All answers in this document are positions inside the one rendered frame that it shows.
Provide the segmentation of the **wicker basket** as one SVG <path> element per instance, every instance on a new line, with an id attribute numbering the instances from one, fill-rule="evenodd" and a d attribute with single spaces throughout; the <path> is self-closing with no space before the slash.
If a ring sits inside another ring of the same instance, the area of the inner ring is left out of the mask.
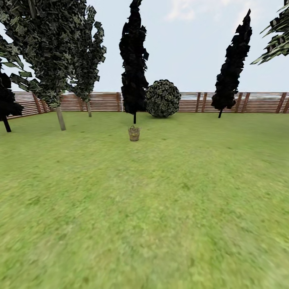
<path id="1" fill-rule="evenodd" d="M 134 126 L 132 126 L 132 128 L 128 129 L 129 132 L 129 137 L 130 137 L 130 141 L 139 141 L 139 136 L 140 136 L 140 129 L 139 128 L 135 128 Z"/>

